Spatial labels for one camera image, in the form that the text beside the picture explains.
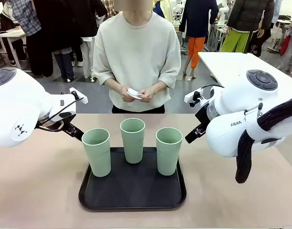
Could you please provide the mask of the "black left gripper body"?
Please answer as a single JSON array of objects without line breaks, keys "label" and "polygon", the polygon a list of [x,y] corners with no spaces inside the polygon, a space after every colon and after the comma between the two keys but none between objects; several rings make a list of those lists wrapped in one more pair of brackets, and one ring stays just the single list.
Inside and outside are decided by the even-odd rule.
[{"label": "black left gripper body", "polygon": [[71,121],[75,118],[75,116],[76,115],[73,114],[62,120],[63,121],[62,131],[67,133],[68,135],[75,135],[77,132],[76,126],[71,123]]}]

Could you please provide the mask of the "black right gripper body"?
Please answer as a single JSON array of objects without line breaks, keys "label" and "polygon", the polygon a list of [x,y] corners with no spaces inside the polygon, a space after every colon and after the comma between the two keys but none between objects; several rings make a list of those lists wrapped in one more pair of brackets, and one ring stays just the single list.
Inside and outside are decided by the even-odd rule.
[{"label": "black right gripper body", "polygon": [[207,115],[207,107],[208,107],[207,104],[203,105],[195,114],[195,117],[200,122],[200,124],[196,127],[197,129],[206,130],[208,124],[210,123],[210,120]]}]

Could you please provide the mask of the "person's left hand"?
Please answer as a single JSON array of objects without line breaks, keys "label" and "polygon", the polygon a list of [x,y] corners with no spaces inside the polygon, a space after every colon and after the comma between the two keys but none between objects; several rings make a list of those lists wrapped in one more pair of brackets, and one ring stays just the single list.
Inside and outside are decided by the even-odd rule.
[{"label": "person's left hand", "polygon": [[138,97],[144,103],[149,103],[152,100],[154,95],[155,95],[155,90],[153,87],[149,87],[138,92]]}]

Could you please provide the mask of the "person's right hand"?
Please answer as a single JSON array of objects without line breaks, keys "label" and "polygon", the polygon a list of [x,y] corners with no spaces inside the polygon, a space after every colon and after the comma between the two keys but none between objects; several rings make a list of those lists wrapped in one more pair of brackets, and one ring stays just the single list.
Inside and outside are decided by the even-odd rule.
[{"label": "person's right hand", "polygon": [[134,97],[128,94],[128,87],[123,86],[123,85],[120,88],[120,95],[121,95],[122,100],[126,103],[131,103],[135,100]]}]

